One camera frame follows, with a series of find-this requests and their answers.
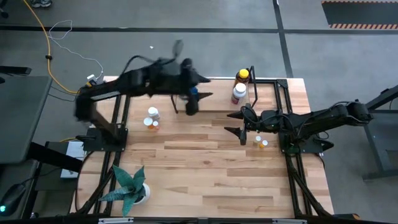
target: green leaf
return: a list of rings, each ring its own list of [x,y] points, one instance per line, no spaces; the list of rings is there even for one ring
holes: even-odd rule
[[[138,198],[141,197],[141,196],[145,197],[147,195],[146,191],[145,191],[145,187],[142,187],[141,190],[138,191],[137,194],[139,195]]]
[[[127,194],[120,194],[116,193],[115,191],[107,193],[105,196],[102,196],[99,201],[105,201],[105,202],[113,202],[115,200],[123,200],[124,196]]]
[[[134,174],[134,179],[143,177],[145,178],[145,173],[144,173],[144,166],[141,167],[135,174]]]
[[[145,177],[138,177],[138,178],[134,178],[134,193],[137,193],[138,191],[140,191],[141,189],[144,188],[144,186],[142,185],[145,181]]]
[[[120,186],[127,187],[133,185],[134,181],[129,173],[127,173],[125,170],[121,168],[118,168],[115,165],[112,165],[112,167],[113,167],[113,172],[116,176],[116,180],[118,180]]]
[[[133,194],[129,193],[126,194],[124,197],[124,202],[123,202],[123,209],[122,209],[122,214],[123,217],[125,217],[131,210],[132,206],[134,205],[134,202],[136,202],[138,198],[138,194]]]
[[[121,187],[119,189],[114,190],[114,192],[118,193],[118,194],[128,194],[130,192],[132,192],[134,190],[133,186],[125,186],[125,187]]]

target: wooden tabletop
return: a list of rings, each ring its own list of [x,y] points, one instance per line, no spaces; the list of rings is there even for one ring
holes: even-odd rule
[[[220,82],[233,85],[233,80],[211,83],[216,89]],[[288,83],[293,112],[308,113],[310,107],[303,79],[288,79]],[[258,85],[257,89],[256,112],[275,109],[273,88]],[[230,90],[225,92],[230,97]],[[252,101],[254,94],[251,88],[249,97]],[[105,100],[98,103],[97,110],[110,120],[113,106],[114,99]],[[143,124],[151,106],[160,113],[158,131],[147,129]],[[226,114],[225,111],[199,112],[194,116],[175,114],[169,96],[132,99],[127,122],[129,136],[120,167],[133,175],[145,166],[146,183],[151,194],[145,204],[134,206],[129,216],[294,217],[285,158],[280,153],[277,135],[259,134],[269,142],[268,146],[260,149],[253,145],[256,133],[250,132],[246,146],[241,146],[237,137],[223,128],[240,127],[242,121],[227,118]],[[103,152],[93,153],[82,169],[78,184],[79,207],[98,185],[103,157]],[[303,154],[303,164],[309,189],[324,208],[333,213],[321,160],[314,155]],[[304,211],[300,190],[298,197]],[[122,215],[122,205],[123,201],[113,203],[112,216]]]

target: concrete floor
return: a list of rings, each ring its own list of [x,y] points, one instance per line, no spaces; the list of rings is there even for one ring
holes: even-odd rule
[[[328,29],[320,0],[279,0],[279,4],[285,29]],[[10,18],[0,19],[0,24],[37,26],[22,1],[10,1],[6,9]],[[272,0],[69,0],[54,1],[50,9],[36,11],[45,26],[71,19],[74,26],[85,27],[277,28]],[[183,39],[182,57],[191,57],[204,76],[232,77],[238,69],[254,65],[259,77],[286,77],[278,34],[71,32],[60,43],[99,60],[105,75],[117,75],[132,55],[168,57],[175,39]],[[365,103],[398,84],[396,35],[287,34],[286,41],[293,75],[304,78],[313,110],[341,100]],[[47,45],[41,32],[0,31],[0,52],[2,65],[27,66],[32,75],[47,75]],[[52,52],[54,75],[73,90],[85,77],[100,72],[94,62],[56,45]],[[136,62],[133,67],[141,65]],[[73,103],[49,97],[34,140],[59,141],[85,130],[73,117]],[[335,147],[325,153],[325,164],[335,213],[396,222],[398,178],[362,181],[362,175],[376,171],[364,129],[345,126],[329,134]],[[70,194],[64,194],[64,202],[52,202],[51,194],[40,196],[37,211],[67,213]]]

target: plant pot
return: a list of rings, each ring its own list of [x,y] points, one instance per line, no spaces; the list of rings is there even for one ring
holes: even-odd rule
[[[150,188],[149,188],[149,186],[148,186],[147,184],[145,184],[145,183],[143,183],[142,186],[143,186],[144,189],[145,189],[145,195],[146,195],[146,196],[143,197],[140,201],[135,202],[135,203],[134,203],[135,205],[139,205],[139,204],[141,204],[141,203],[145,203],[146,201],[148,201],[148,198],[149,198],[149,196],[150,196]]]

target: desk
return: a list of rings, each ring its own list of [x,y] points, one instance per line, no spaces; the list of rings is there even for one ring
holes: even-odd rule
[[[303,79],[288,79],[288,83],[293,111],[308,113]],[[218,87],[216,82],[213,84],[214,88]],[[274,109],[275,96],[268,94],[272,93],[270,86],[258,85],[257,90],[256,111]],[[98,103],[97,110],[110,121],[113,106],[114,99],[105,100]],[[142,122],[150,106],[158,108],[160,113],[158,131],[148,130]],[[250,132],[247,145],[240,146],[236,136],[223,127],[240,127],[242,121],[227,118],[226,114],[225,111],[199,112],[194,116],[175,114],[169,96],[132,99],[127,122],[129,136],[120,167],[134,174],[145,166],[151,195],[145,204],[133,207],[129,216],[294,217],[285,157],[280,153],[277,135],[259,134],[269,142],[267,147],[259,149],[252,145],[256,133]],[[103,152],[94,152],[83,166],[78,182],[79,207],[98,185],[103,157]],[[333,213],[321,161],[314,155],[303,154],[303,164],[309,189]],[[301,191],[298,197],[304,211]],[[111,216],[121,216],[122,205],[123,201],[114,202]]]
[[[6,77],[0,84],[0,164],[26,159],[50,86],[50,77]]]

